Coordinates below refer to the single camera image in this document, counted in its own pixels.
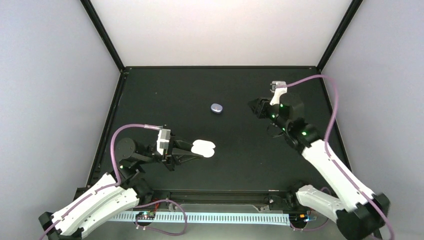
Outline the white oval capsule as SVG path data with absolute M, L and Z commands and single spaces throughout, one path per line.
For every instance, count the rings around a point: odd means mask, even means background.
M 191 152 L 204 158 L 211 158 L 215 154 L 215 147 L 212 141 L 197 139 L 192 143 Z

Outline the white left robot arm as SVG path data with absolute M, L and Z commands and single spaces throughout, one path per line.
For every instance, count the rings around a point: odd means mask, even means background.
M 190 143 L 165 130 L 154 145 L 121 139 L 113 154 L 117 170 L 105 173 L 63 209 L 39 216 L 44 236 L 49 240 L 82 240 L 121 212 L 152 202 L 154 190 L 144 179 L 143 165 L 162 163 L 174 171 L 175 166 L 212 157 L 215 147 L 211 141 L 197 139 Z

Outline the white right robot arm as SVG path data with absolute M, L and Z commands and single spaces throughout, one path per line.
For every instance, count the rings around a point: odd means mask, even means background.
M 312 208 L 333 221 L 347 240 L 363 240 L 386 225 L 390 201 L 374 193 L 342 163 L 317 128 L 305 120 L 304 104 L 297 95 L 260 97 L 248 102 L 259 119 L 269 119 L 287 144 L 326 180 L 336 196 L 311 185 L 286 193 L 285 204 L 293 210 Z

